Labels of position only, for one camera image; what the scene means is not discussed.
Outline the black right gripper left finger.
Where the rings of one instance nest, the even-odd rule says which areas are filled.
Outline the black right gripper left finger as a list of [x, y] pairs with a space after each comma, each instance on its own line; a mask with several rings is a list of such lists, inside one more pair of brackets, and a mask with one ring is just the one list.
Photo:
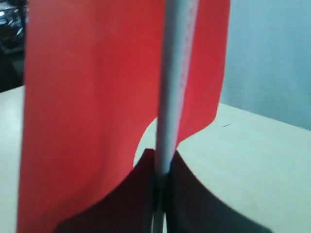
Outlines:
[[105, 198], [54, 229], [55, 233], [149, 233], [154, 207], [154, 154], [145, 149], [126, 178]]

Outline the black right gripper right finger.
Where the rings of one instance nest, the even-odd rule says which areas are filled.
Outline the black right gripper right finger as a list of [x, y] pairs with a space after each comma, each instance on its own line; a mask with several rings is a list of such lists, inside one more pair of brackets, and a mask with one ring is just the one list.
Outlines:
[[175, 152], [168, 174], [165, 212], [169, 233], [271, 232], [211, 193], [192, 173], [179, 152]]

